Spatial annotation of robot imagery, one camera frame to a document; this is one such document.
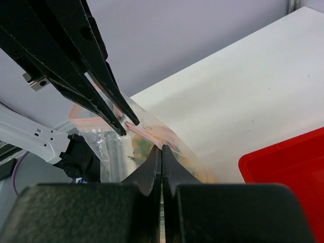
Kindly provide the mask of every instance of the plastic bag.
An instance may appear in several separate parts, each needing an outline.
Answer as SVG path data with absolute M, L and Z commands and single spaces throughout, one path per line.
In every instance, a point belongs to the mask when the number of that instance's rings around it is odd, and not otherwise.
M 120 111 L 99 91 L 116 116 Z M 198 180 L 215 183 L 216 179 L 185 143 L 165 124 L 146 112 L 131 98 L 126 101 L 140 120 L 138 126 L 127 123 L 126 136 L 118 135 L 101 117 L 73 104 L 69 119 L 101 160 L 101 182 L 120 182 L 144 163 L 155 145 L 171 147 L 177 161 Z

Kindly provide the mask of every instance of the clear plastic bag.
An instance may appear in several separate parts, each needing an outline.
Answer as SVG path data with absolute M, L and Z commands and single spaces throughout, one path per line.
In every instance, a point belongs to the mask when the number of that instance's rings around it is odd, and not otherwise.
M 121 116 L 120 111 L 110 100 L 102 93 L 101 96 L 115 115 Z M 145 162 L 154 145 L 161 149 L 164 144 L 171 147 L 178 162 L 198 180 L 204 183 L 216 182 L 212 172 L 170 128 L 146 112 L 131 98 L 125 95 L 124 97 L 140 120 L 140 124 L 134 126 L 132 123 L 127 123 L 129 131 L 123 137 L 102 118 L 79 105 L 73 104 L 68 115 L 80 135 L 101 160 L 102 182 L 122 181 Z

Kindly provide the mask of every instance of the ziplock bag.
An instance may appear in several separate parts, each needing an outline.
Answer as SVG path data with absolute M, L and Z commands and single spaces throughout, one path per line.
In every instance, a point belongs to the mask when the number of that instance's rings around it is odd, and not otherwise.
M 117 117 L 120 111 L 98 90 Z M 68 118 L 75 124 L 97 157 L 101 160 L 101 182 L 120 182 L 144 163 L 154 145 L 171 147 L 177 161 L 204 183 L 215 183 L 213 173 L 205 167 L 185 143 L 165 124 L 146 112 L 131 98 L 123 95 L 140 120 L 138 126 L 127 122 L 125 136 L 116 133 L 101 117 L 73 104 Z

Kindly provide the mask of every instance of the white table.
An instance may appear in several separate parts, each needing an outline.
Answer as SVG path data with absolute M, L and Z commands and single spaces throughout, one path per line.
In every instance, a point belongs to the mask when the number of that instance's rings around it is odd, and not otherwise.
M 242 155 L 324 125 L 324 14 L 301 8 L 132 98 L 243 182 Z

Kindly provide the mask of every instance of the red plastic container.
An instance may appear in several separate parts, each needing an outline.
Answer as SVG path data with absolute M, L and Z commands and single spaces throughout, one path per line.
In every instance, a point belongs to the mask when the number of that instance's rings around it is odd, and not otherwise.
M 324 128 L 246 154 L 238 167 L 247 183 L 288 186 L 324 242 Z

